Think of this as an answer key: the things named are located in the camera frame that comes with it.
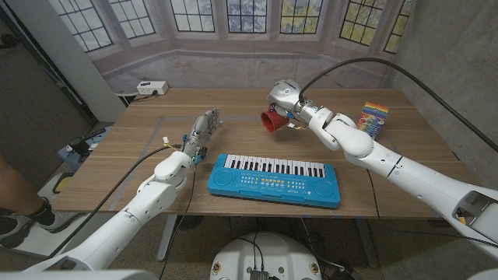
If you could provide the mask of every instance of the white cable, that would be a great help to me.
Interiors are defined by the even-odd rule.
[[[335,267],[339,268],[341,271],[344,271],[344,270],[345,270],[345,267],[343,267],[342,265],[340,265],[340,264],[335,264],[335,263],[333,263],[333,262],[331,262],[331,261],[327,261],[327,260],[325,260],[323,257],[318,256],[318,254],[317,254],[317,253],[314,251],[314,249],[313,249],[313,244],[311,243],[310,233],[308,232],[308,228],[306,227],[306,224],[304,223],[303,218],[301,218],[301,222],[303,223],[304,230],[306,231],[306,237],[308,238],[308,242],[310,243],[310,248],[311,248],[311,252],[313,253],[313,255],[314,255],[315,257],[317,257],[318,259],[320,259],[321,261],[324,261],[324,262],[326,262],[327,264],[333,265],[333,266],[335,266]]]
[[[129,96],[137,96],[139,93],[114,93],[114,94],[121,97],[129,97]]]

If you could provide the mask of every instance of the toy keyboard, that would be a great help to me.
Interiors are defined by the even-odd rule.
[[[220,154],[210,194],[336,208],[341,198],[331,164]]]

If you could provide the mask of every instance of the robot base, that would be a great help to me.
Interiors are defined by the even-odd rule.
[[[254,233],[241,238],[252,242]],[[263,254],[264,271],[268,272],[266,278],[258,279],[268,279],[273,276],[279,280],[321,279],[317,259],[305,246],[294,239],[278,233],[263,232],[258,233],[255,243]],[[261,255],[257,248],[255,250],[256,268],[261,271]],[[212,262],[209,279],[250,279],[252,270],[254,270],[253,244],[235,239],[216,255]]]

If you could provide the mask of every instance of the power strip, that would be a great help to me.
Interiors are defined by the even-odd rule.
[[[139,85],[137,86],[137,90],[139,91],[139,94],[142,95],[151,95],[153,94],[154,90],[157,90],[157,94],[163,95],[166,94],[166,91],[169,89],[168,84],[166,81],[144,81],[140,82]]]

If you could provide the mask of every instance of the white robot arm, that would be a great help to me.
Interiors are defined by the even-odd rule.
[[[119,213],[76,248],[25,272],[107,268],[146,222],[173,204],[177,191],[186,181],[183,171],[205,156],[205,145],[222,123],[218,108],[200,116],[190,134],[184,136],[180,151],[173,152],[156,166],[154,174],[140,185],[137,195]]]
[[[293,80],[279,81],[267,102],[282,117],[295,117],[309,125],[331,150],[342,148],[351,163],[372,170],[418,198],[446,219],[459,233],[498,244],[498,191],[466,184],[383,147],[343,114],[304,98]],[[498,248],[471,241],[498,260]]]

